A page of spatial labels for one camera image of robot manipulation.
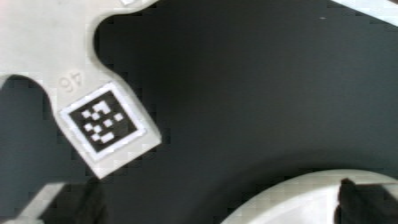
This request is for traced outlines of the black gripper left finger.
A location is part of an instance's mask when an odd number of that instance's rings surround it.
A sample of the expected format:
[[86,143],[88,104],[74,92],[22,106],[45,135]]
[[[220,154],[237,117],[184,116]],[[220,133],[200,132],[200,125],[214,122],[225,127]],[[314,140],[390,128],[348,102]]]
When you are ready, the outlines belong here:
[[101,182],[54,182],[40,188],[15,218],[17,224],[106,224]]

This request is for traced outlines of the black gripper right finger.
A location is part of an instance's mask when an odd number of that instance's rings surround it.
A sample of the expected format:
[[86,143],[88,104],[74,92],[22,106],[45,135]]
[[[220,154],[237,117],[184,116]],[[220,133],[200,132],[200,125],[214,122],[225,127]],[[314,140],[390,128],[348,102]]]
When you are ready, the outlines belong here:
[[398,224],[398,184],[340,180],[333,224]]

